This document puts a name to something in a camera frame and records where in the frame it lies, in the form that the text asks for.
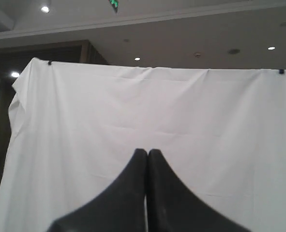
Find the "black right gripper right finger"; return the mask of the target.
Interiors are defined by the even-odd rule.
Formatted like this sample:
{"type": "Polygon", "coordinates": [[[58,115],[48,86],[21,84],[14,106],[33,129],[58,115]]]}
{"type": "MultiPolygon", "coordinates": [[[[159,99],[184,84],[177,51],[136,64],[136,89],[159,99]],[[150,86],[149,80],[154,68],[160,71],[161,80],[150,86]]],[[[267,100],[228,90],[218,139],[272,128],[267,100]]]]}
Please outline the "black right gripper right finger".
{"type": "Polygon", "coordinates": [[[147,217],[150,232],[247,231],[193,194],[159,149],[148,154],[147,217]]]}

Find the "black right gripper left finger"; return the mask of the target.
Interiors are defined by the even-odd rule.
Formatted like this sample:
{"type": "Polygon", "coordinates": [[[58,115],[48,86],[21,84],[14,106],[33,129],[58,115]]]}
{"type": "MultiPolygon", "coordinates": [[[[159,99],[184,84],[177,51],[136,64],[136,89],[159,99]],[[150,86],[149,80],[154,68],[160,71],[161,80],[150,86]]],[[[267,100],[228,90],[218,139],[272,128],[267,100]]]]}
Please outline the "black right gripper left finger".
{"type": "Polygon", "coordinates": [[[147,152],[136,149],[120,175],[96,198],[56,219],[50,232],[144,232],[147,152]]]}

